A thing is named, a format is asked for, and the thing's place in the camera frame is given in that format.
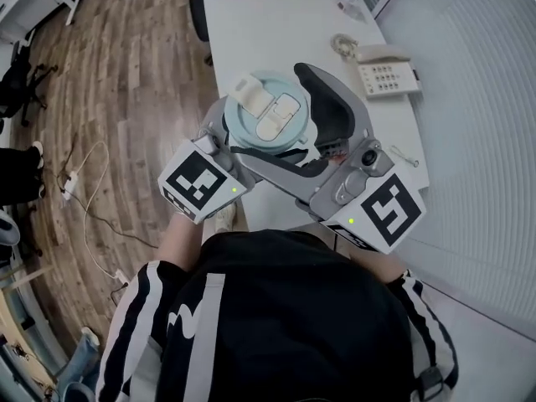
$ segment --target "person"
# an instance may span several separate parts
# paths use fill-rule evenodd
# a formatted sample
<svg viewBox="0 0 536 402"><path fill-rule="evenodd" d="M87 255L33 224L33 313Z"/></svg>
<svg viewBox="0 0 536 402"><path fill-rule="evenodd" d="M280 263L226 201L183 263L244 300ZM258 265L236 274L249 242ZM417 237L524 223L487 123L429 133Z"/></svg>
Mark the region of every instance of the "person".
<svg viewBox="0 0 536 402"><path fill-rule="evenodd" d="M49 395L53 402L93 402L99 377L99 338L88 327L81 328L76 350L57 378Z"/></svg>
<svg viewBox="0 0 536 402"><path fill-rule="evenodd" d="M43 144L19 151L0 147L0 206L27 203L45 195Z"/></svg>
<svg viewBox="0 0 536 402"><path fill-rule="evenodd" d="M221 231L234 214L203 245L202 224L173 216L116 309L97 401L450 398L456 351L396 256Z"/></svg>

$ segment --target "camera lens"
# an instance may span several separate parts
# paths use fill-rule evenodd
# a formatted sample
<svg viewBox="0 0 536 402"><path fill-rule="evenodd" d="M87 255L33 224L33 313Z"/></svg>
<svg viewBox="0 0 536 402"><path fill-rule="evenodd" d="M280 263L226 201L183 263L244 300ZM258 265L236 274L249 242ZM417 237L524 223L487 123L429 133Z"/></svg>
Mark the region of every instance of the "camera lens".
<svg viewBox="0 0 536 402"><path fill-rule="evenodd" d="M378 153L376 153L376 151L373 151L373 150L366 151L361 157L361 163L364 166L369 167L376 162L377 157L378 157Z"/></svg>

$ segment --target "jeans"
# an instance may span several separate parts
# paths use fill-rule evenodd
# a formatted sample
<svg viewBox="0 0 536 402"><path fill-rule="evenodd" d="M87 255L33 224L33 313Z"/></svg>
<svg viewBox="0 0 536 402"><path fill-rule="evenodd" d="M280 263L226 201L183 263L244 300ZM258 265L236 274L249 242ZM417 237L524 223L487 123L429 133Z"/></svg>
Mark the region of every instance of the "jeans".
<svg viewBox="0 0 536 402"><path fill-rule="evenodd" d="M78 402L79 400L91 400L83 397L79 389L86 390L84 393L94 394L99 378L99 349L84 334L76 346L75 354L65 366L58 377L57 394L54 394L54 402Z"/></svg>

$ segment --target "telephone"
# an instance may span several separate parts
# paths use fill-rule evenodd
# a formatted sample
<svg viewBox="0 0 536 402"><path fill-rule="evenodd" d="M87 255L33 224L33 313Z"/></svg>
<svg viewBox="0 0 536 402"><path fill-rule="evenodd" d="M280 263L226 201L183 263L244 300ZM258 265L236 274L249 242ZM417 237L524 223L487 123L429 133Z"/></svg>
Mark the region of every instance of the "telephone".
<svg viewBox="0 0 536 402"><path fill-rule="evenodd" d="M410 64L410 56L400 46L359 46L358 42L345 34L333 36L331 45L335 52L358 63L359 77L363 81L367 98L420 91L419 77Z"/></svg>

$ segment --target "striped sleeve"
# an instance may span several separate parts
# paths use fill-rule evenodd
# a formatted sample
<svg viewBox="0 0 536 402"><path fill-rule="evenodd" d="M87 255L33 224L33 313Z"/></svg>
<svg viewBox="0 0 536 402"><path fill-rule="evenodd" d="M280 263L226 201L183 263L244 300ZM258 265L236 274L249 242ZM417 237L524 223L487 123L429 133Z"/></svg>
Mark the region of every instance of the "striped sleeve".
<svg viewBox="0 0 536 402"><path fill-rule="evenodd" d="M445 326L423 300L422 281L406 271L388 284L410 320L415 392L413 401L447 401L458 380L456 350Z"/></svg>
<svg viewBox="0 0 536 402"><path fill-rule="evenodd" d="M127 287L114 317L100 362L97 402L130 399L131 377L152 341L166 343L167 315L188 275L164 261L144 265Z"/></svg>

